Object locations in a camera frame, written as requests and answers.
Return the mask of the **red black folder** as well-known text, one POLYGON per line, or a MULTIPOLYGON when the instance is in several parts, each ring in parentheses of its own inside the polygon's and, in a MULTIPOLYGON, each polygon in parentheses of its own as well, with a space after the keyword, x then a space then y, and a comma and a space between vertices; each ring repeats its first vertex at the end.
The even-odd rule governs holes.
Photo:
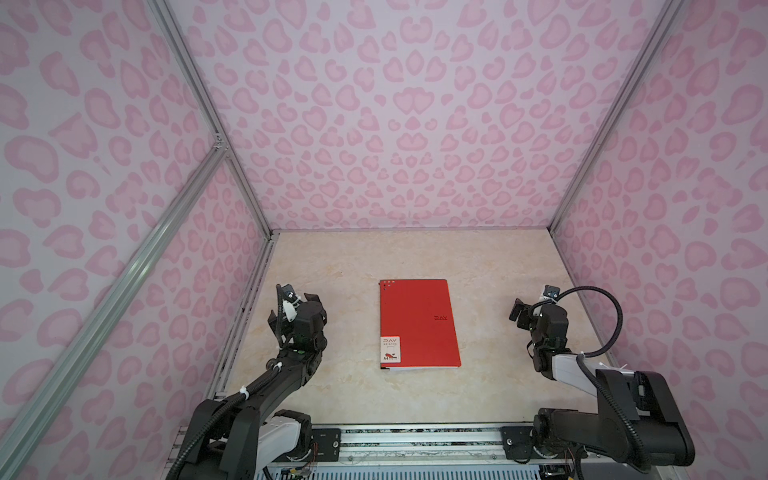
POLYGON ((388 279, 379 287, 381 369, 461 366, 445 279, 388 279))

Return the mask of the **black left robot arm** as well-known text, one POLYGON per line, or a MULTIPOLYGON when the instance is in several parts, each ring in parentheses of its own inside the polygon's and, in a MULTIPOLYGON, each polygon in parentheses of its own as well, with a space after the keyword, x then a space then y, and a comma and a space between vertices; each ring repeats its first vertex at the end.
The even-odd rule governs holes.
POLYGON ((269 465, 282 456, 313 460, 311 416, 279 406, 319 369, 327 313, 318 295, 300 296, 289 284, 277 285, 276 296, 267 320, 276 356, 237 392, 195 408, 168 479, 271 479, 269 465))

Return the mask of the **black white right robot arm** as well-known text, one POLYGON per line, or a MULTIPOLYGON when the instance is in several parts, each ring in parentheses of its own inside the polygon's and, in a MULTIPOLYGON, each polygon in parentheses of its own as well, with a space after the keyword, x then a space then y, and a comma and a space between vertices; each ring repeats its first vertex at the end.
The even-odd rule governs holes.
POLYGON ((526 349, 535 371, 592 395, 597 410, 540 408, 528 431, 503 428, 508 458, 580 462, 594 454, 641 473, 693 464, 693 439, 663 375, 612 367, 595 352, 572 351, 568 313, 552 298, 533 305, 516 300, 509 318, 531 336, 526 349))

